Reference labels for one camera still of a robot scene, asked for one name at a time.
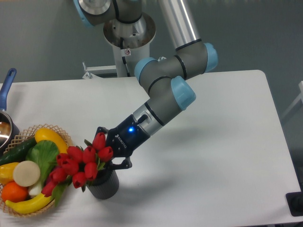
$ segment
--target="gray wall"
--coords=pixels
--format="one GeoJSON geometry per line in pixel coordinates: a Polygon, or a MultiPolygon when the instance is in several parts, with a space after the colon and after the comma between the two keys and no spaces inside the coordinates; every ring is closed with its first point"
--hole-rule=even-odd
{"type": "MultiPolygon", "coordinates": [[[[265,72],[280,115],[299,94],[303,80],[302,0],[190,0],[204,42],[219,54],[215,71],[265,72]]],[[[173,55],[174,48],[156,0],[143,10],[157,26],[151,56],[173,55]]],[[[72,0],[0,2],[0,82],[18,70],[16,82],[80,79],[87,66],[113,65],[102,25],[87,29],[72,0]]],[[[303,110],[284,126],[293,154],[303,152],[303,110]]]]}

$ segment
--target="black vase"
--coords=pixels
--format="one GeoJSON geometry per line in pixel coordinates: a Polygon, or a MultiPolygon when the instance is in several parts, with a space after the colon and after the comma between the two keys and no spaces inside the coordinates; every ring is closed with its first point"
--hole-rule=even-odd
{"type": "Polygon", "coordinates": [[[112,197],[119,189],[119,179],[115,170],[99,171],[93,184],[87,185],[87,188],[98,199],[106,200],[112,197]]]}

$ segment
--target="woven basket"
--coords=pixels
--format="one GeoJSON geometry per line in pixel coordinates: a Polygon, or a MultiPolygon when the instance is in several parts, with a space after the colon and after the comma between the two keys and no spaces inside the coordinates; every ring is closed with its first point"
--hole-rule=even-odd
{"type": "MultiPolygon", "coordinates": [[[[23,132],[20,132],[19,135],[16,135],[15,138],[11,141],[11,143],[5,149],[4,153],[11,150],[17,144],[19,144],[29,138],[34,137],[35,132],[40,128],[48,128],[48,129],[54,130],[62,137],[62,139],[65,140],[65,142],[67,143],[68,146],[73,146],[71,137],[68,135],[68,133],[66,131],[64,131],[62,128],[59,128],[57,125],[53,126],[53,125],[44,124],[44,125],[38,125],[38,126],[35,125],[33,127],[29,127],[28,129],[23,130],[23,132]]],[[[0,209],[2,209],[4,213],[8,213],[14,217],[20,217],[20,218],[32,217],[32,216],[43,213],[44,211],[48,210],[49,208],[51,208],[54,205],[54,200],[53,200],[47,206],[45,206],[44,208],[42,208],[36,212],[29,213],[29,214],[20,214],[20,213],[14,211],[12,208],[5,205],[5,202],[1,198],[3,187],[4,187],[4,185],[0,184],[0,209]]]]}

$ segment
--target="blue led light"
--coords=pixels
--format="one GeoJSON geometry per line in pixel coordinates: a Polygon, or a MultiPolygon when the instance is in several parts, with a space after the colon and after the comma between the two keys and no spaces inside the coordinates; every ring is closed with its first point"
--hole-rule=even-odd
{"type": "Polygon", "coordinates": [[[128,131],[129,131],[129,132],[133,132],[133,131],[134,131],[134,128],[133,128],[133,127],[130,127],[130,128],[128,129],[128,131]]]}

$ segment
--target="yellow squash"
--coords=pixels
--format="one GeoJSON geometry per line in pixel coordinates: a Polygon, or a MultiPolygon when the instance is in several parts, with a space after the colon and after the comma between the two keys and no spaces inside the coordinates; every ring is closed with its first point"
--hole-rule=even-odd
{"type": "Polygon", "coordinates": [[[68,146],[66,142],[59,136],[58,133],[56,133],[51,129],[47,129],[47,128],[38,129],[37,132],[35,133],[35,140],[37,143],[42,140],[50,140],[57,145],[60,153],[67,153],[68,146]]]}
{"type": "Polygon", "coordinates": [[[52,197],[45,197],[42,193],[32,198],[31,200],[23,202],[11,202],[9,200],[5,201],[5,205],[12,208],[14,211],[20,214],[29,214],[38,211],[45,207],[48,203],[52,201],[52,197]]]}
{"type": "Polygon", "coordinates": [[[13,172],[19,162],[8,163],[0,166],[0,183],[7,184],[14,181],[13,172]]]}

